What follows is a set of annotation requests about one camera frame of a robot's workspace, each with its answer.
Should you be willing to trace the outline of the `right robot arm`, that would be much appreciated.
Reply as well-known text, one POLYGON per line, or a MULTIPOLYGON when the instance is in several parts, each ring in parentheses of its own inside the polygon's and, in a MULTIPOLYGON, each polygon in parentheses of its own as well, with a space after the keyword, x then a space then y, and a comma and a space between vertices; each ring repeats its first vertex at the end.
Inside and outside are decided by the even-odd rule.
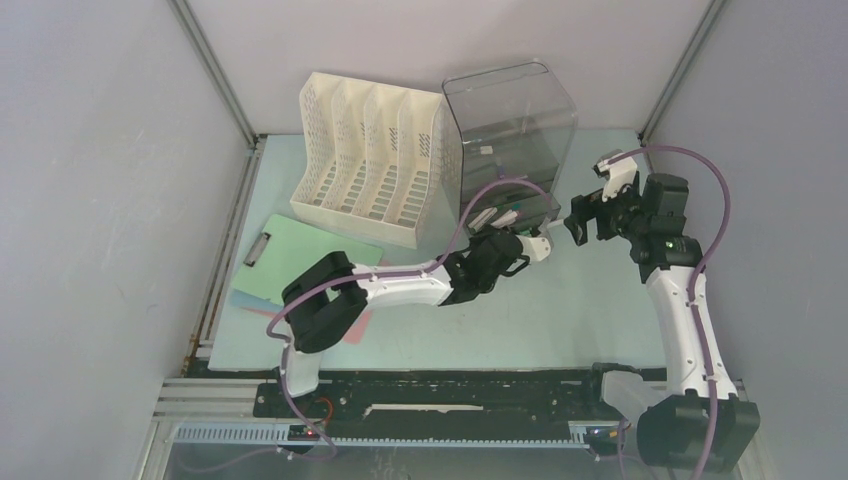
POLYGON ((585 411, 606 418, 618 410, 635 426, 637 449, 650 466, 729 473, 760 426, 755 403, 740 399, 717 347, 706 305, 699 242, 684 235, 685 179, 651 174, 606 196, 578 195, 564 224, 577 245, 597 237, 627 240, 656 310, 666 360, 666 388, 637 373, 611 370, 581 392, 585 411))

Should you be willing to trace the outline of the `green clipboard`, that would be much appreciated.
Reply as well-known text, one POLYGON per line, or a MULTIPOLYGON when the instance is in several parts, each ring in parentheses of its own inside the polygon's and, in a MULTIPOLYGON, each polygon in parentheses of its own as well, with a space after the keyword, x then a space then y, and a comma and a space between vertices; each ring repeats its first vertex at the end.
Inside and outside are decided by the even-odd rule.
POLYGON ((274 214, 239 266, 231 289, 283 305, 282 292, 326 254, 343 251, 354 263, 374 265, 383 249, 274 214))

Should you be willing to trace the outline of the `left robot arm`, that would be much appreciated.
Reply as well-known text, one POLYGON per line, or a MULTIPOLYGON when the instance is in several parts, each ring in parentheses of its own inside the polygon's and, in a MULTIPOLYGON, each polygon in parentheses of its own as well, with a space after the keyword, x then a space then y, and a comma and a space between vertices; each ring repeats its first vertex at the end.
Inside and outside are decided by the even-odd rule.
POLYGON ((404 305, 450 306, 491 292, 509 278, 546 259, 552 250, 542 236, 488 228, 466 248, 407 266, 353 263, 333 251, 282 291, 283 309, 267 333, 283 341, 277 402, 292 416, 316 403, 324 351, 336 345, 365 312, 404 305))

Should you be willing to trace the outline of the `blue folder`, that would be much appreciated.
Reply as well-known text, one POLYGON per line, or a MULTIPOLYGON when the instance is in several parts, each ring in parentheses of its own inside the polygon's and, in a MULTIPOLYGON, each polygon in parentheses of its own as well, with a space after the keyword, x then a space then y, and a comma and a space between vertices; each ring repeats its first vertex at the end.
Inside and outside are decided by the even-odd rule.
POLYGON ((236 307, 242 309, 252 309, 263 312, 270 312, 272 315, 275 315, 277 312, 283 309, 282 305, 273 303, 268 300, 253 297, 251 295, 241 295, 240 293, 238 293, 237 296, 233 297, 232 303, 236 307))

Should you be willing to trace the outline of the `pink folder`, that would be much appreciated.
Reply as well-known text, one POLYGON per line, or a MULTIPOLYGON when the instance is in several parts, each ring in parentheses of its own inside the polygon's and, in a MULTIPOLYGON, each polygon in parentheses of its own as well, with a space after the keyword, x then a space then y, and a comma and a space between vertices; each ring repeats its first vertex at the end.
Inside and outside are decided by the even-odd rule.
MULTIPOLYGON (((254 309, 254 308, 246 308, 243 307, 243 310, 255 313, 257 315, 261 315, 267 317, 269 319, 273 319, 276 315, 275 312, 266 311, 262 309, 254 309)), ((372 312, 367 311, 362 313, 359 318, 351 325, 345 335, 342 337, 342 341, 351 344, 357 345, 361 342, 364 337, 365 331, 367 329, 368 323, 372 317, 372 312)))

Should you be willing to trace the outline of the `smoky transparent drawer cabinet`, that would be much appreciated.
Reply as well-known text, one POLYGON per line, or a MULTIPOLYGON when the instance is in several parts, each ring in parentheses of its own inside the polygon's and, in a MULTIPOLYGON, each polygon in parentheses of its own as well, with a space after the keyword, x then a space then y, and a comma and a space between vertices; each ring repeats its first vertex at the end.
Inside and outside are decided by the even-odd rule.
POLYGON ((524 232, 554 219, 578 115, 549 67, 533 59, 467 73, 445 79, 442 91, 462 142, 465 231, 524 232))

